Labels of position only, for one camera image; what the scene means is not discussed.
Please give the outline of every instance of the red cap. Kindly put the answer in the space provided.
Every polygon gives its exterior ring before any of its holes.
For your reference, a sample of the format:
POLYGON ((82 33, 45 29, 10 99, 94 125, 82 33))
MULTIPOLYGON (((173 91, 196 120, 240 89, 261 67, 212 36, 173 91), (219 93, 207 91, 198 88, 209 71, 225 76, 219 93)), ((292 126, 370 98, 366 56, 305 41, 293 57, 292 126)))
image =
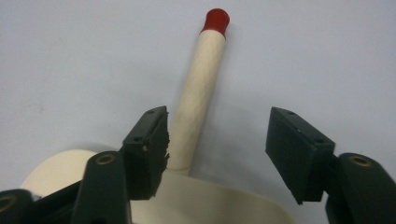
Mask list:
POLYGON ((202 31, 215 30, 224 35, 225 38, 225 30, 227 29, 228 23, 230 23, 230 17, 227 12, 221 8, 214 8, 207 12, 204 29, 202 29, 202 31))

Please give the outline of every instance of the cardboard tube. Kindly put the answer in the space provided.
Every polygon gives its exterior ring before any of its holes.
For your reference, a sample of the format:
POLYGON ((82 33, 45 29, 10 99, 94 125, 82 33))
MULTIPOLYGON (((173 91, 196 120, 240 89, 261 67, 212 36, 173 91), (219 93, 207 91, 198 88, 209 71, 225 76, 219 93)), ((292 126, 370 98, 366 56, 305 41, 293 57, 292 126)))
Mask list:
POLYGON ((170 130, 167 165, 170 171, 186 175, 190 169, 215 85, 229 21, 222 9, 212 9, 207 13, 170 130))

